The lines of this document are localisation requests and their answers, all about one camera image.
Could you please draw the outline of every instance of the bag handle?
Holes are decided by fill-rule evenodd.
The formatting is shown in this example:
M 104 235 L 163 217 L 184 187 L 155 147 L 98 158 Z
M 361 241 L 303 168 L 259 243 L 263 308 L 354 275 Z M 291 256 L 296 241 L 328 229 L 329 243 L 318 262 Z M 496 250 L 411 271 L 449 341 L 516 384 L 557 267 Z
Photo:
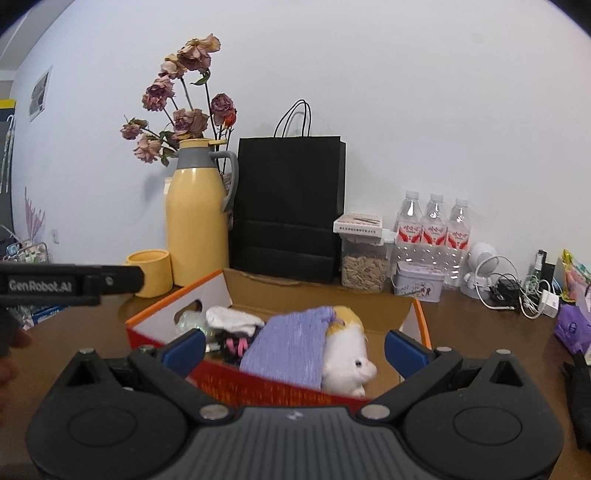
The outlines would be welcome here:
M 285 133 L 287 131 L 287 127 L 290 124 L 291 121 L 291 117 L 293 116 L 293 114 L 296 112 L 296 109 L 300 106 L 300 105 L 304 105 L 304 121 L 301 124 L 301 136 L 304 136 L 304 131 L 306 129 L 306 120 L 308 120 L 308 133 L 307 136 L 310 136 L 310 125 L 312 122 L 312 110 L 310 108 L 310 104 L 308 102 L 306 102 L 306 100 L 304 100 L 303 98 L 299 99 L 296 103 L 294 103 L 291 108 L 285 112 L 285 115 L 283 115 L 281 117 L 281 120 L 279 120 L 279 123 L 277 124 L 277 126 L 275 127 L 275 132 L 273 133 L 273 137 L 275 138 L 277 136 L 277 131 L 279 130 L 279 127 L 281 126 L 281 123 L 283 120 L 285 120 L 285 117 L 287 117 L 287 120 L 285 121 L 285 125 L 283 127 L 283 133 L 281 134 L 281 138 L 285 137 Z

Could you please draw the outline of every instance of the wire rack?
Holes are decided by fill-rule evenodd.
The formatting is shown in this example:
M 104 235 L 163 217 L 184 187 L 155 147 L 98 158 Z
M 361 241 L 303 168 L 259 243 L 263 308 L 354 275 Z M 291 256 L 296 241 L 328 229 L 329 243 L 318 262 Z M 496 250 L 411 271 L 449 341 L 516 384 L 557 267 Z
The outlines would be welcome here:
M 49 262 L 47 244 L 45 242 L 34 244 L 31 240 L 25 240 L 21 244 L 9 245 L 7 254 L 2 260 L 19 263 Z

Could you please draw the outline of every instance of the purple package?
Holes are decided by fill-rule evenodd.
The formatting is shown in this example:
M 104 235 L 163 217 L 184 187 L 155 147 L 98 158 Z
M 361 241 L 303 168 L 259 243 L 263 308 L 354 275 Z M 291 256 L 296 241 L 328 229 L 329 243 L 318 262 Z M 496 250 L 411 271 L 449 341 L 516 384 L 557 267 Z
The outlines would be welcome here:
M 326 329 L 332 307 L 270 318 L 246 351 L 240 371 L 320 390 Z
M 562 305 L 554 334 L 562 341 L 570 353 L 587 354 L 591 346 L 591 323 L 576 305 Z

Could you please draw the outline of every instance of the white cloth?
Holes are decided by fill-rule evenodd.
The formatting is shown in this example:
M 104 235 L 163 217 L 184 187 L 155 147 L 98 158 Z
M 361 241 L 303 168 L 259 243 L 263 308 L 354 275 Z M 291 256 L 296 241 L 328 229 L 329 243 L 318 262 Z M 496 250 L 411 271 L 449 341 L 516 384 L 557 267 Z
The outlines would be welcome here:
M 255 315 L 226 307 L 211 307 L 205 316 L 211 328 L 229 333 L 244 333 L 249 337 L 254 335 L 257 326 L 265 326 L 265 322 Z

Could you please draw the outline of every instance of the plastic water bottle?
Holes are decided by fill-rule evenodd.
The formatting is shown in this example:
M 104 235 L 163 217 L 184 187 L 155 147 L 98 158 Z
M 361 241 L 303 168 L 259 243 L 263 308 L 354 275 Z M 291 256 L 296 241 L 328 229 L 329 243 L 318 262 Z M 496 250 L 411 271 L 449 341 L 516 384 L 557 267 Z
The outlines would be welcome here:
M 456 199 L 447 223 L 447 239 L 443 269 L 445 271 L 444 285 L 448 288 L 458 288 L 462 280 L 462 265 L 467 256 L 468 240 L 472 223 L 468 216 L 468 201 Z
M 417 246 L 420 244 L 423 233 L 422 217 L 421 207 L 418 205 L 418 192 L 407 190 L 394 227 L 397 232 L 396 246 L 399 260 L 417 260 Z
M 441 266 L 441 248 L 445 245 L 447 225 L 443 213 L 443 195 L 431 194 L 431 200 L 425 209 L 422 221 L 422 259 L 421 262 L 430 265 Z

